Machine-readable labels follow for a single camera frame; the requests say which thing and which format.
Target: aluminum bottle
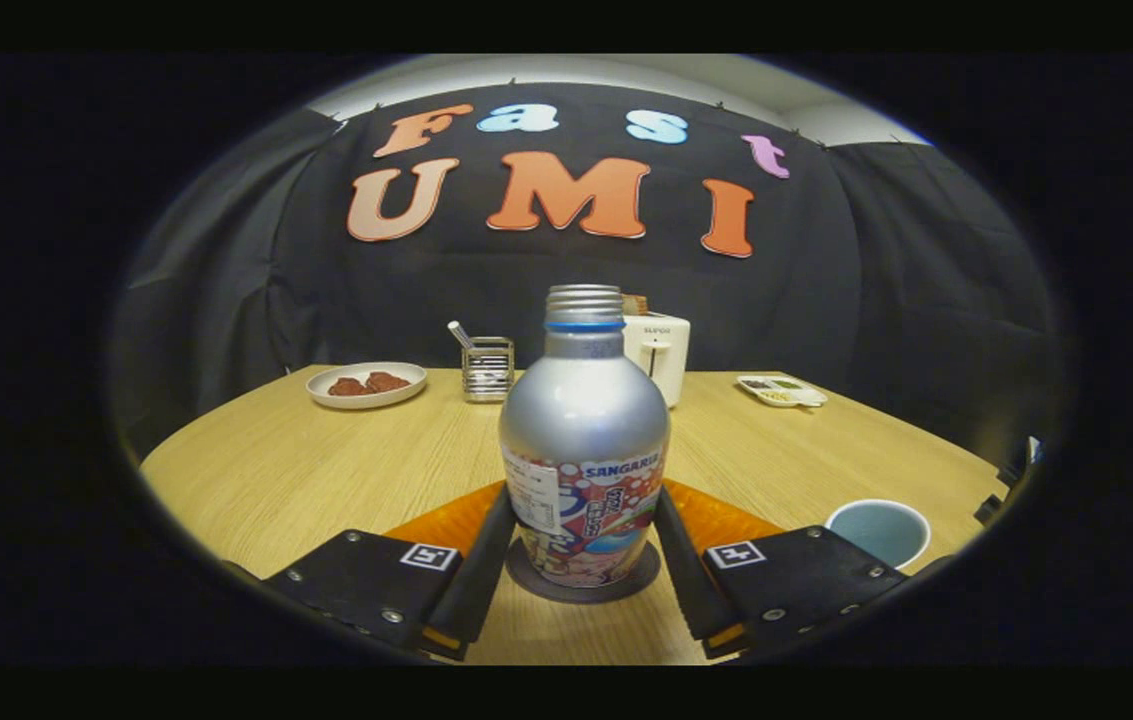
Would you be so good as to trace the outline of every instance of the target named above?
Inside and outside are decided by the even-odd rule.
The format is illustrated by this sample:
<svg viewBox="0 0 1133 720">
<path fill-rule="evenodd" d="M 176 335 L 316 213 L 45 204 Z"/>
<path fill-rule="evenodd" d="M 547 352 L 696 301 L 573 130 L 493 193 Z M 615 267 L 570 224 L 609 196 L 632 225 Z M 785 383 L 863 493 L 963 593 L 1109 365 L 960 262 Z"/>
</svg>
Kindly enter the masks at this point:
<svg viewBox="0 0 1133 720">
<path fill-rule="evenodd" d="M 508 492 L 535 569 L 568 587 L 600 587 L 624 578 L 645 548 L 668 409 L 624 355 L 620 288 L 553 286 L 544 329 L 544 356 L 499 416 Z"/>
</svg>

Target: meat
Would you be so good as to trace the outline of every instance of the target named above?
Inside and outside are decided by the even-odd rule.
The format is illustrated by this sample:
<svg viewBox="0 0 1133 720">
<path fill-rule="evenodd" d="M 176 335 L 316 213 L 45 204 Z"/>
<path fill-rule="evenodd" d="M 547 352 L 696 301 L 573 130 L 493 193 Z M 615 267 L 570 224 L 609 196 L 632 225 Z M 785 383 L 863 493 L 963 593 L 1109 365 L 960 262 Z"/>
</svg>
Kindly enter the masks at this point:
<svg viewBox="0 0 1133 720">
<path fill-rule="evenodd" d="M 357 378 L 340 378 L 330 387 L 329 395 L 375 395 L 377 392 L 391 391 L 391 389 L 408 387 L 410 381 L 403 381 L 402 378 L 398 378 L 392 373 L 374 372 L 370 373 L 369 378 L 366 378 L 366 384 L 361 384 L 361 381 Z"/>
<path fill-rule="evenodd" d="M 366 379 L 366 387 L 370 389 L 372 392 L 387 392 L 391 389 L 398 389 L 407 387 L 410 381 L 403 381 L 403 379 L 398 378 L 391 373 L 370 373 L 370 378 Z"/>
<path fill-rule="evenodd" d="M 361 384 L 357 378 L 340 378 L 330 387 L 330 395 L 373 395 L 375 391 Z"/>
</svg>

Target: metal cutlery holder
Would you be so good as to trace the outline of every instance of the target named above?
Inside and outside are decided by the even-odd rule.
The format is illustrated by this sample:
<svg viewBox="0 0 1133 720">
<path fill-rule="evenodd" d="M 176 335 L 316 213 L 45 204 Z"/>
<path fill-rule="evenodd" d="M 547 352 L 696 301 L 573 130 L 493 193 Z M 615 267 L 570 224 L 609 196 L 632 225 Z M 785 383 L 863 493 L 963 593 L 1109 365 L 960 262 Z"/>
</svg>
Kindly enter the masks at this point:
<svg viewBox="0 0 1133 720">
<path fill-rule="evenodd" d="M 465 400 L 503 403 L 514 382 L 512 341 L 505 337 L 475 337 L 465 355 Z"/>
</svg>

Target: black curtain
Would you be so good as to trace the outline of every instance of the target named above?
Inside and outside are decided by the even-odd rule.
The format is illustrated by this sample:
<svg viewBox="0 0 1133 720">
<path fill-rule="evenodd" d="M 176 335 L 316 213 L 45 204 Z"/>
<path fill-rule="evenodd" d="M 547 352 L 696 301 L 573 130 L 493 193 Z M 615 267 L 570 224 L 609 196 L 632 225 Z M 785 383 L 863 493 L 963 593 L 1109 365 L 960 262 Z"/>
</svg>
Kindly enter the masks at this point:
<svg viewBox="0 0 1133 720">
<path fill-rule="evenodd" d="M 1012 477 L 1028 437 L 1054 439 L 1072 342 L 1026 237 L 931 146 L 828 151 L 863 269 L 855 400 L 930 430 Z"/>
<path fill-rule="evenodd" d="M 551 132 L 479 132 L 489 110 L 556 108 Z M 408 115 L 474 105 L 425 145 L 375 159 Z M 625 115 L 688 122 L 680 143 L 642 141 Z M 746 135 L 784 150 L 765 172 Z M 552 152 L 572 177 L 642 161 L 640 238 L 497 231 L 508 152 Z M 380 206 L 410 205 L 411 168 L 454 158 L 419 231 L 356 240 L 352 183 L 401 170 Z M 706 178 L 753 193 L 750 259 L 700 245 Z M 542 207 L 534 206 L 543 217 Z M 543 353 L 552 283 L 617 283 L 690 320 L 689 369 L 776 370 L 886 410 L 1004 469 L 1028 434 L 1049 438 L 1064 387 L 1059 320 L 1026 238 L 940 151 L 904 143 L 825 149 L 727 110 L 653 92 L 544 83 L 448 92 L 347 122 L 298 110 L 233 149 L 160 220 L 133 266 L 114 332 L 113 396 L 139 457 L 238 395 L 309 364 L 457 366 L 444 329 L 514 338 Z"/>
</svg>

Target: white plate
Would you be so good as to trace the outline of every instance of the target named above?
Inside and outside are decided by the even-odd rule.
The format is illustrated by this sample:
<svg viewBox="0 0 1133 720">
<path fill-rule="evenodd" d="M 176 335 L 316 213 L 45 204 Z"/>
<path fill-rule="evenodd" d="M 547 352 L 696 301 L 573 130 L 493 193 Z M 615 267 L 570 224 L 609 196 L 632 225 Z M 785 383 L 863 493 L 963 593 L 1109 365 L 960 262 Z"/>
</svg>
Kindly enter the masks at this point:
<svg viewBox="0 0 1133 720">
<path fill-rule="evenodd" d="M 407 387 L 391 389 L 387 392 L 376 392 L 374 395 L 330 395 L 330 388 L 340 378 L 356 378 L 363 384 L 370 373 L 392 373 L 403 381 L 409 382 Z M 344 365 L 342 369 L 325 370 L 310 379 L 307 388 L 309 396 L 320 405 L 337 407 L 340 410 L 367 410 L 370 407 L 383 407 L 401 403 L 406 398 L 415 397 L 425 384 L 428 383 L 428 372 L 419 365 L 410 363 L 357 363 L 356 365 Z"/>
<path fill-rule="evenodd" d="M 735 381 L 739 382 L 740 387 L 743 387 L 748 392 L 753 393 L 758 400 L 775 407 L 793 407 L 795 405 L 803 405 L 804 407 L 819 407 L 828 401 L 827 395 L 817 391 L 816 388 L 799 381 L 799 379 L 790 378 L 787 375 L 740 375 L 739 378 L 735 378 Z M 749 382 L 766 387 L 751 387 Z M 781 383 L 795 384 L 798 387 L 784 387 L 784 384 Z"/>
</svg>

